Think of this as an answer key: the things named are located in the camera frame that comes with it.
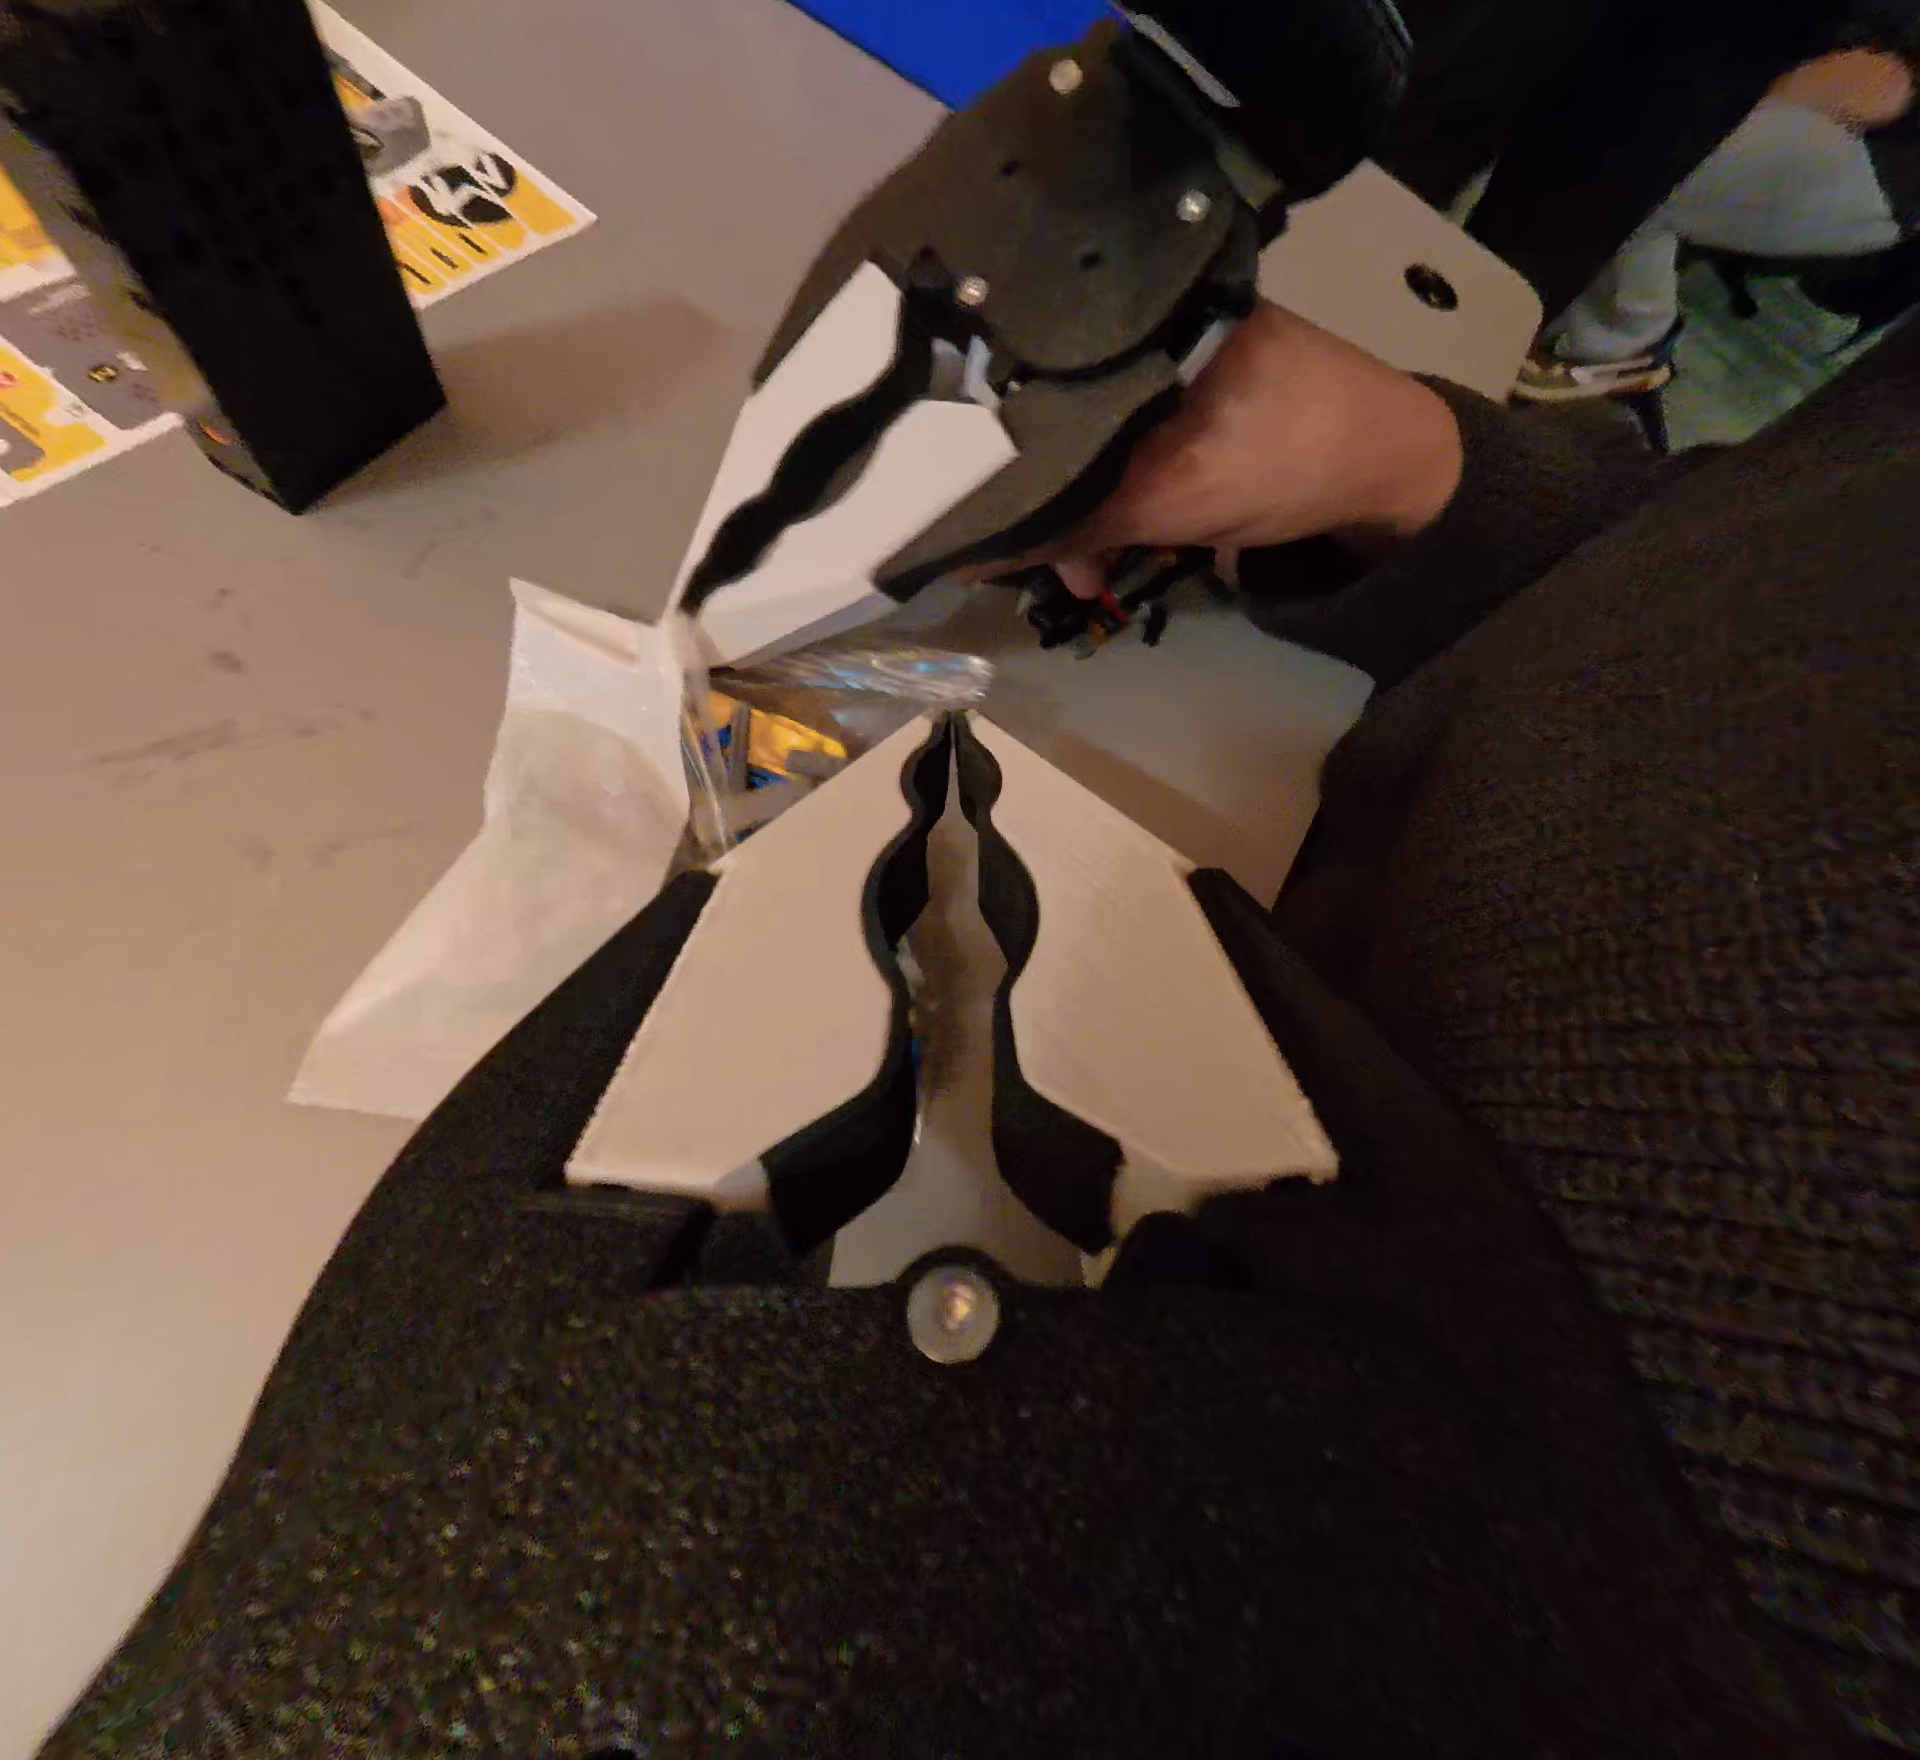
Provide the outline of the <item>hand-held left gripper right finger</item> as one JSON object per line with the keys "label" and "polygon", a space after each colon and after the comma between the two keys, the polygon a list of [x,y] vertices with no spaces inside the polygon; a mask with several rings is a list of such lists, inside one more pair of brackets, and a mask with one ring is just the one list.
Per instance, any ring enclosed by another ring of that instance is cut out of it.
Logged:
{"label": "hand-held left gripper right finger", "polygon": [[991,1143],[1020,1208],[1084,1258],[1157,1215],[1337,1155],[1169,842],[986,721],[952,731],[993,997]]}

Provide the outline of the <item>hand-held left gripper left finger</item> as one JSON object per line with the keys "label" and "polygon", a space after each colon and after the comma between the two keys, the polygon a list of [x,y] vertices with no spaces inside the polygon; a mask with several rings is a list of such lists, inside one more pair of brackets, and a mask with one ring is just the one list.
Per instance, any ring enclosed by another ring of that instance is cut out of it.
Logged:
{"label": "hand-held left gripper left finger", "polygon": [[814,1258],[917,1142],[900,945],[930,901],[949,715],[912,718],[641,916],[651,992],[566,1167],[563,1210]]}

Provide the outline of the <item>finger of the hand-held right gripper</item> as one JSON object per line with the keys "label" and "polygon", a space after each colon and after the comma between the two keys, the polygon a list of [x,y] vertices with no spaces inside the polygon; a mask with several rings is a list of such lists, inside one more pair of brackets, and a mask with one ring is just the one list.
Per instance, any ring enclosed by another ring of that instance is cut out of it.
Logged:
{"label": "finger of the hand-held right gripper", "polygon": [[872,389],[893,364],[901,292],[876,265],[864,263],[803,327],[770,374],[743,404],[708,500],[667,602],[672,613],[688,590],[723,525],[773,484],[781,460],[830,410]]}
{"label": "finger of the hand-held right gripper", "polygon": [[879,619],[879,573],[1014,458],[1000,416],[920,402],[877,442],[852,490],[785,528],[755,567],[705,602],[705,660],[747,666]]}

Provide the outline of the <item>small clear parts bag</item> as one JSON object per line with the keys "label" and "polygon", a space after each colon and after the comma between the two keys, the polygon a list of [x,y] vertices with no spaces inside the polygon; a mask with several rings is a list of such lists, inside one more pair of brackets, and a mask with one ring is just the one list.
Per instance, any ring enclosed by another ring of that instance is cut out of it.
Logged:
{"label": "small clear parts bag", "polygon": [[994,666],[884,626],[712,666],[692,622],[526,580],[483,823],[300,1057],[294,1106],[420,1123],[670,880],[708,870]]}

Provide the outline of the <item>person's right hand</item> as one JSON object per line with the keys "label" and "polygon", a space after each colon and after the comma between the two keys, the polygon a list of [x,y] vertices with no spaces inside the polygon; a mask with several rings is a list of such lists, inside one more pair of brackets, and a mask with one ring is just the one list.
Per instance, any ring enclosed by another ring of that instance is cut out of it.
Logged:
{"label": "person's right hand", "polygon": [[1125,548],[1243,552],[1423,532],[1460,482],[1452,405],[1424,381],[1260,303],[1081,525],[963,580],[1051,568],[1080,600]]}

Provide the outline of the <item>yellow sticker sheet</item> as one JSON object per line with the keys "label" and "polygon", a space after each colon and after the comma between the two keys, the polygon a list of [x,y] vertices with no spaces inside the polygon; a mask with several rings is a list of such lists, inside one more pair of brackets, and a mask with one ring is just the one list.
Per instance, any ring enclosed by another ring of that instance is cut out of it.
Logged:
{"label": "yellow sticker sheet", "polygon": [[[308,0],[417,311],[586,234],[596,215],[324,0]],[[2,505],[180,428],[11,173],[2,176]]]}

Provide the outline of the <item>black perforated block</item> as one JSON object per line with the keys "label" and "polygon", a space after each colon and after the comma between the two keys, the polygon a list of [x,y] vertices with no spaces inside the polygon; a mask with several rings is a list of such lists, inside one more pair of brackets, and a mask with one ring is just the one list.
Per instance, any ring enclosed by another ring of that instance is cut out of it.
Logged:
{"label": "black perforated block", "polygon": [[445,410],[308,0],[2,0],[2,133],[236,484],[300,516]]}

